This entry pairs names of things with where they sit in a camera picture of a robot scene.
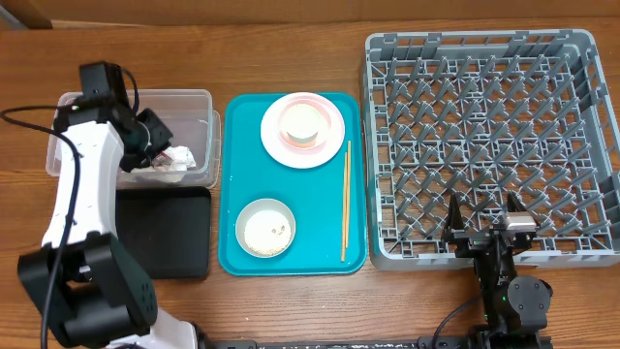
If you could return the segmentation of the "red foil snack wrapper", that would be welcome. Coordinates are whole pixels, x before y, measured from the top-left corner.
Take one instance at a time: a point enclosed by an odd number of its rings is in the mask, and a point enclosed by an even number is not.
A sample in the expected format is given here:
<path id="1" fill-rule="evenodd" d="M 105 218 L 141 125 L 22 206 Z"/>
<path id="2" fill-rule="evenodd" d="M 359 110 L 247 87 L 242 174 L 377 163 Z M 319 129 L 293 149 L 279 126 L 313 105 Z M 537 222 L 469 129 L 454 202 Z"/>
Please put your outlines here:
<path id="1" fill-rule="evenodd" d="M 174 161 L 173 157 L 168 155 L 166 151 L 164 151 L 152 159 L 151 166 L 153 168 L 165 168 L 165 167 L 170 166 L 173 163 L 173 161 Z"/>

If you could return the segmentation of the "white napkin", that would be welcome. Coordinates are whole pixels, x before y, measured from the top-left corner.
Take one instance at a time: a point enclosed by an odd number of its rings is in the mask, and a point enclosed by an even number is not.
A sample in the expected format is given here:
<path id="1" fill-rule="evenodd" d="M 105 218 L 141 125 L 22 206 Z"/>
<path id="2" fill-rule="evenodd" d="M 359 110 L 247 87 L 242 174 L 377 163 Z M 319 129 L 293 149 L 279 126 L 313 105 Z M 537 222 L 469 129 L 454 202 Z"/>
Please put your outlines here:
<path id="1" fill-rule="evenodd" d="M 187 146 L 170 146 L 164 151 L 174 159 L 170 166 L 165 168 L 153 168 L 150 165 L 142 169 L 133 169 L 131 175 L 148 180 L 176 183 L 183 179 L 188 170 L 197 166 L 193 153 Z"/>

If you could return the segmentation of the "grey bowl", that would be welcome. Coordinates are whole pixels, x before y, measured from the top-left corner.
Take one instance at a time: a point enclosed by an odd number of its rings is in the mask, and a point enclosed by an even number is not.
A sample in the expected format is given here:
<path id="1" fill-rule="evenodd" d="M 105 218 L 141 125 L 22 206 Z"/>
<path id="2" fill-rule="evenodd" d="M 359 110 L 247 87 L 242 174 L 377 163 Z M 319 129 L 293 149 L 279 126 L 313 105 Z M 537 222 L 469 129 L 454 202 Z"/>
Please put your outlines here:
<path id="1" fill-rule="evenodd" d="M 261 211 L 261 210 L 266 210 L 266 209 L 275 210 L 285 215 L 287 219 L 289 220 L 291 228 L 293 230 L 293 238 L 290 244 L 288 245 L 288 247 L 284 251 L 278 253 L 277 255 L 270 256 L 270 257 L 264 257 L 264 256 L 260 256 L 260 255 L 253 253 L 248 248 L 248 246 L 243 240 L 243 231 L 245 229 L 248 219 L 256 212 Z M 246 251 L 248 254 L 254 257 L 257 257 L 257 258 L 273 258 L 273 257 L 276 257 L 284 253 L 291 246 L 293 240 L 295 239 L 295 231 L 296 231 L 296 222 L 295 222 L 295 217 L 292 211 L 285 204 L 275 199 L 257 199 L 251 202 L 238 214 L 236 222 L 235 222 L 235 234 L 236 234 L 237 242 L 239 243 L 239 245 L 244 251 Z"/>

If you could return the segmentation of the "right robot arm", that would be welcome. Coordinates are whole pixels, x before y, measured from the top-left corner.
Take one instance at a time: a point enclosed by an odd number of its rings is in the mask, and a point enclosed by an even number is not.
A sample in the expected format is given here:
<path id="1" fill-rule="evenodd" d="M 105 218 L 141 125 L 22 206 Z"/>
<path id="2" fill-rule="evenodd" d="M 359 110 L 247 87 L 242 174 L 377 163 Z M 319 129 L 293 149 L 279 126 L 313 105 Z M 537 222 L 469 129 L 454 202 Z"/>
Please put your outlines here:
<path id="1" fill-rule="evenodd" d="M 549 348 L 539 336 L 547 326 L 553 290 L 545 281 L 519 276 L 513 257 L 532 247 L 540 224 L 513 192 L 498 224 L 469 233 L 459 198 L 450 196 L 442 241 L 455 246 L 455 256 L 471 259 L 479 279 L 485 323 L 467 335 L 467 348 Z"/>

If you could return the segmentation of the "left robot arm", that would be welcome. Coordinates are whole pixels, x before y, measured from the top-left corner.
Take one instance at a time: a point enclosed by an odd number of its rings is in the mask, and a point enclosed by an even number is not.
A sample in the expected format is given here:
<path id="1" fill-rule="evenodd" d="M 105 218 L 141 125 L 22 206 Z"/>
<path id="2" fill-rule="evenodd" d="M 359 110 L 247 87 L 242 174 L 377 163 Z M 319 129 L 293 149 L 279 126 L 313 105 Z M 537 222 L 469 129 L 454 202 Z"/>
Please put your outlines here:
<path id="1" fill-rule="evenodd" d="M 171 130 L 127 93 L 130 72 L 105 61 L 79 68 L 82 94 L 56 107 L 48 133 L 62 141 L 55 207 L 39 250 L 17 273 L 53 335 L 72 348 L 205 348 L 194 324 L 159 308 L 147 272 L 116 234 L 119 171 L 146 168 L 170 146 Z"/>

